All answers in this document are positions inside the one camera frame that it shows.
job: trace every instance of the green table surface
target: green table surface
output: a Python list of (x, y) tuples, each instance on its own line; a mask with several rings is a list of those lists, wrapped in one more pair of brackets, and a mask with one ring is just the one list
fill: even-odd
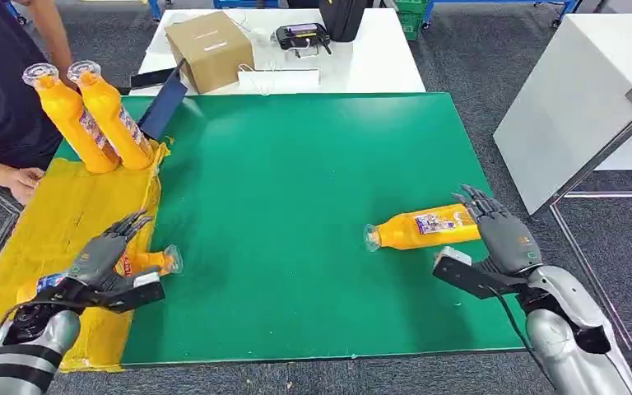
[[(124, 105), (139, 117), (151, 99)], [(123, 365), (521, 347), (497, 300), (430, 274), (441, 247), (363, 242), (460, 183), (490, 192), (448, 94), (193, 96), (166, 132), (151, 247), (178, 245), (185, 269), (134, 313)]]

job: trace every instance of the yellow plastic sheet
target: yellow plastic sheet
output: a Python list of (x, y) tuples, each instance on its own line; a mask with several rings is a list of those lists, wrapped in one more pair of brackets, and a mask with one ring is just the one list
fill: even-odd
[[(149, 169), (120, 167), (108, 174), (88, 173), (81, 162), (53, 160), (0, 255), (0, 320), (24, 301), (18, 294), (34, 294), (40, 277), (66, 270), (88, 240), (113, 222), (142, 208), (156, 219), (158, 165), (168, 154), (161, 144)], [(144, 226), (126, 253), (146, 252), (153, 226)], [(131, 321), (132, 312), (87, 309), (81, 316), (81, 334), (60, 370), (120, 370)]]

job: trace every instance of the green crate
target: green crate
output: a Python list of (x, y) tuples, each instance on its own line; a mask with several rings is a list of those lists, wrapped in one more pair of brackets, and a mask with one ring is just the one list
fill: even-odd
[(401, 22), (403, 34), (406, 40), (415, 40), (418, 38), (418, 32), (421, 30), (423, 14), (419, 12), (399, 12), (398, 20)]
[(427, 7), (427, 0), (394, 0), (399, 12), (422, 14)]

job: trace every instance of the robotic arm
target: robotic arm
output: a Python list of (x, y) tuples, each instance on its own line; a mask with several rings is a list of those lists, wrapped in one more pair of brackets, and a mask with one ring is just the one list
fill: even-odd
[[(479, 299), (497, 297), (515, 331), (561, 395), (632, 395), (632, 373), (611, 324), (570, 273), (546, 265), (527, 227), (495, 199), (466, 185), (454, 195), (478, 224), (489, 257), (472, 265), (469, 256), (445, 247), (433, 274)], [(56, 285), (9, 311), (0, 325), (0, 394), (42, 394), (71, 349), (84, 309), (122, 313), (164, 298), (160, 267), (132, 277), (114, 265), (127, 242), (148, 222), (133, 213), (93, 238)], [(533, 351), (517, 328), (502, 295), (517, 294), (527, 315)], [(12, 320), (7, 317), (16, 311)]]
[(129, 240), (151, 221), (143, 214), (126, 216), (91, 239), (56, 286), (6, 313), (0, 324), (0, 394), (45, 393), (78, 338), (85, 309), (122, 313), (164, 299), (160, 267), (129, 277), (114, 270)]
[[(532, 357), (561, 395), (632, 395), (632, 373), (592, 296), (566, 270), (546, 265), (529, 229), (495, 199), (463, 185), (454, 194), (476, 220), (489, 257), (475, 265), (445, 247), (433, 275), (479, 299), (497, 297)], [(532, 351), (502, 295), (517, 294)]]

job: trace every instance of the clear bottle cap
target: clear bottle cap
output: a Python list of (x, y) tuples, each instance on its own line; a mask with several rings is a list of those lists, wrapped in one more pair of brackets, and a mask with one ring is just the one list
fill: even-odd
[(69, 66), (67, 77), (79, 86), (91, 86), (100, 78), (100, 65), (92, 60), (80, 60)]
[(164, 250), (164, 269), (169, 273), (180, 274), (183, 272), (183, 256), (177, 246), (171, 244)]
[(381, 247), (381, 236), (379, 236), (379, 230), (372, 224), (365, 225), (365, 245), (367, 250), (374, 252)]
[(23, 82), (35, 89), (47, 89), (59, 80), (59, 70), (49, 63), (35, 63), (23, 72)]

